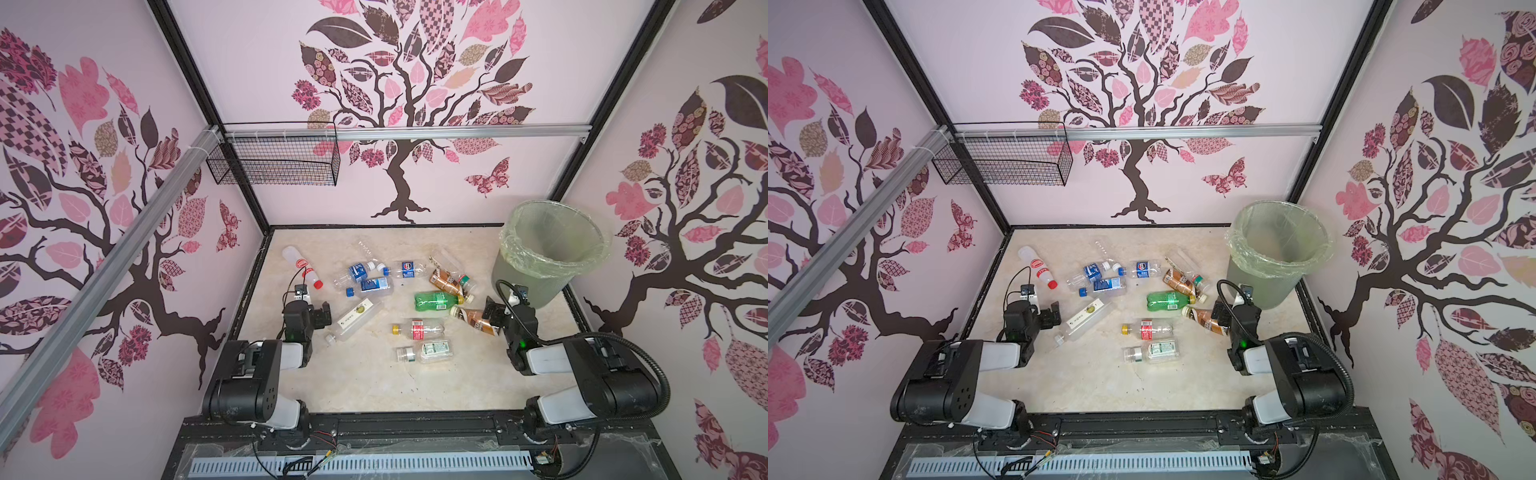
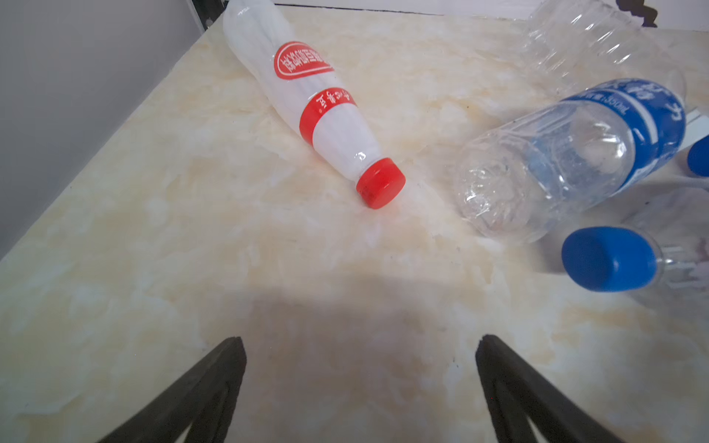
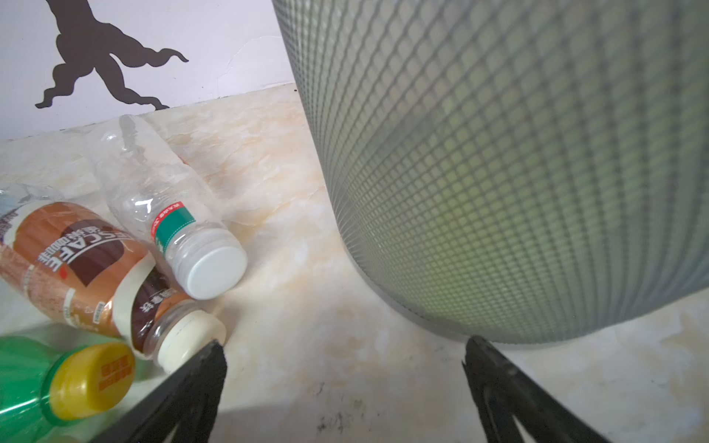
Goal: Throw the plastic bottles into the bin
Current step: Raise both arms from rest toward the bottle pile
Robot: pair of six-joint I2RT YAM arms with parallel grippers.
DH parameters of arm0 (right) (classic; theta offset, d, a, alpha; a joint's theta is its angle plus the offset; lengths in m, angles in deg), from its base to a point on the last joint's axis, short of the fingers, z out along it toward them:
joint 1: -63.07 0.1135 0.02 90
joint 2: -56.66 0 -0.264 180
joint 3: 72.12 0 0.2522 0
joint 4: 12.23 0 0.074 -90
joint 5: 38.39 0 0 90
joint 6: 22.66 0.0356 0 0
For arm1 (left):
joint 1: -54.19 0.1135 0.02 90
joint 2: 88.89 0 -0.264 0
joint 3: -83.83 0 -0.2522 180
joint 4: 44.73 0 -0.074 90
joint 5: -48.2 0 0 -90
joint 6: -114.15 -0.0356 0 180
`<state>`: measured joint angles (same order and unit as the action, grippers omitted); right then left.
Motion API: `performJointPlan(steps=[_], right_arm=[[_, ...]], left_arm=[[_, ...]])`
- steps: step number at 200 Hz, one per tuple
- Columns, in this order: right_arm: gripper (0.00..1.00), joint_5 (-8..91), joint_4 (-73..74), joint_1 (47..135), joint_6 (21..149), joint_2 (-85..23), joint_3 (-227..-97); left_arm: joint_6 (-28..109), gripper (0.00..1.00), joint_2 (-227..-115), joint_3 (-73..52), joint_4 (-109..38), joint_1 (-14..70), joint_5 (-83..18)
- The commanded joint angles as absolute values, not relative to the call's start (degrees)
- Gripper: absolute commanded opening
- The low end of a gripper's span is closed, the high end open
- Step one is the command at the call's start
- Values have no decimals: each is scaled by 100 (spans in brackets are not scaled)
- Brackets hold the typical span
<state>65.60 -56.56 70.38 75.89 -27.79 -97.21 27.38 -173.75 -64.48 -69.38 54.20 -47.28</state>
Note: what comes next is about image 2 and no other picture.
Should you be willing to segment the white bottle red cap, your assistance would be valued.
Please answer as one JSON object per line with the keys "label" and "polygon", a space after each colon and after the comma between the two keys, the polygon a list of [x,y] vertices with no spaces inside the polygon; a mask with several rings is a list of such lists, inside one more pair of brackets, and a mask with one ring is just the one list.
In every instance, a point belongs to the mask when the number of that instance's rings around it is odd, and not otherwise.
{"label": "white bottle red cap", "polygon": [[353,94],[273,2],[229,2],[223,32],[286,125],[354,184],[367,207],[378,210],[400,194],[404,173],[382,153]]}

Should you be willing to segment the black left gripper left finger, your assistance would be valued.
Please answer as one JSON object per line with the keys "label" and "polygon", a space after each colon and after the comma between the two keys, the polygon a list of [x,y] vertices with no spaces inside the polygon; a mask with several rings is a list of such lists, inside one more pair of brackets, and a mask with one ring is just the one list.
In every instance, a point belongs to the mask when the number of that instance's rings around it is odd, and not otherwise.
{"label": "black left gripper left finger", "polygon": [[246,367],[242,339],[225,339],[102,441],[225,441]]}

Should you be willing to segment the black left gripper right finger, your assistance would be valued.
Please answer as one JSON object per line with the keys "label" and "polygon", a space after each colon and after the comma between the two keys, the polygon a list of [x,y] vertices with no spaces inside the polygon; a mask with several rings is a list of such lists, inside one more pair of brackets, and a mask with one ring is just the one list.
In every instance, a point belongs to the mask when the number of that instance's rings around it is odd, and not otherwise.
{"label": "black left gripper right finger", "polygon": [[476,365],[497,441],[619,442],[499,337],[483,336]]}

